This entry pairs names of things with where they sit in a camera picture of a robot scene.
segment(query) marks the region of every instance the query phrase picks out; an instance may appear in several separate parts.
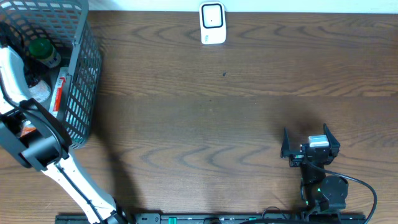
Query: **red label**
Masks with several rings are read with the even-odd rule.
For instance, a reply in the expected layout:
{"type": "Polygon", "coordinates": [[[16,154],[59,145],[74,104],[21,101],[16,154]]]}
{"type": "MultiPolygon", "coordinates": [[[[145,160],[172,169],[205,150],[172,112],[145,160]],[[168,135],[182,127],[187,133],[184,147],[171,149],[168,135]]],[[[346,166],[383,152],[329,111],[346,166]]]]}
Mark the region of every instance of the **red label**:
{"type": "Polygon", "coordinates": [[[61,102],[61,96],[62,96],[62,89],[63,89],[63,84],[65,83],[65,78],[60,78],[62,80],[61,87],[58,87],[57,89],[57,95],[55,97],[55,103],[54,103],[54,111],[58,111],[60,109],[60,102],[61,102]]]}

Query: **green led light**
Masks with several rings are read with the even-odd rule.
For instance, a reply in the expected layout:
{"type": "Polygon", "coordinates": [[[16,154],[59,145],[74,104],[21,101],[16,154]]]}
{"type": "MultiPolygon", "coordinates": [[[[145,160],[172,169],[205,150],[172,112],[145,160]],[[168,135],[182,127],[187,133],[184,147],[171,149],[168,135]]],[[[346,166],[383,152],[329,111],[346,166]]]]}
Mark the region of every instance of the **green led light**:
{"type": "Polygon", "coordinates": [[[169,224],[177,224],[177,218],[169,218],[169,224]]]}

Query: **green bottle cap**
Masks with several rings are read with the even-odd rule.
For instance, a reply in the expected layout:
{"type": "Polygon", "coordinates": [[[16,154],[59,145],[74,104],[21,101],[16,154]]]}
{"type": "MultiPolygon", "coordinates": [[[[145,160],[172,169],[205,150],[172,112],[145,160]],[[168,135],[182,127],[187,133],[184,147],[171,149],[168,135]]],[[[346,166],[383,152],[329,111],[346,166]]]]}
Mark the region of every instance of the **green bottle cap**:
{"type": "Polygon", "coordinates": [[[46,59],[51,56],[53,46],[51,42],[45,38],[37,38],[30,42],[29,52],[37,59],[46,59]]]}

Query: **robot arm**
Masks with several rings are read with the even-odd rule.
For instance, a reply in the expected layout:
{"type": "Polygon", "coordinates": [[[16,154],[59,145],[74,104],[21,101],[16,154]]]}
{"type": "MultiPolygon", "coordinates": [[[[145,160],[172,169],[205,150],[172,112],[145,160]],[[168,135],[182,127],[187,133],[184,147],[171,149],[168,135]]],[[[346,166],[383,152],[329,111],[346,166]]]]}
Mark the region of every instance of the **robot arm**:
{"type": "Polygon", "coordinates": [[[0,145],[24,167],[33,167],[61,185],[90,223],[128,223],[112,196],[76,160],[66,129],[31,98],[23,68],[22,59],[10,46],[0,49],[0,145]],[[36,130],[21,136],[26,121],[36,130]]]}
{"type": "Polygon", "coordinates": [[[347,179],[349,179],[366,186],[373,194],[372,210],[363,221],[367,224],[376,210],[376,191],[361,180],[324,169],[325,165],[333,162],[339,150],[340,143],[324,124],[323,135],[308,137],[308,143],[301,144],[299,150],[293,151],[290,150],[289,137],[285,129],[280,156],[289,158],[290,167],[300,167],[302,173],[300,193],[308,205],[307,211],[302,212],[305,221],[309,221],[310,216],[318,218],[322,215],[336,215],[341,219],[340,211],[346,208],[347,179]]]}

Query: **white wall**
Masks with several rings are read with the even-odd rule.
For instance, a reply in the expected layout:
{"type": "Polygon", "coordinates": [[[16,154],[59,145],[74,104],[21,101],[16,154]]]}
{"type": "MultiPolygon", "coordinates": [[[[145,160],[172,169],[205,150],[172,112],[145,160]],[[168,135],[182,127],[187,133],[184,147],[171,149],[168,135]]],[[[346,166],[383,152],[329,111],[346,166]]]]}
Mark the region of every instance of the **white wall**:
{"type": "MultiPolygon", "coordinates": [[[[203,0],[88,0],[90,10],[198,11],[203,0]]],[[[222,0],[228,12],[398,13],[398,0],[222,0]]]]}

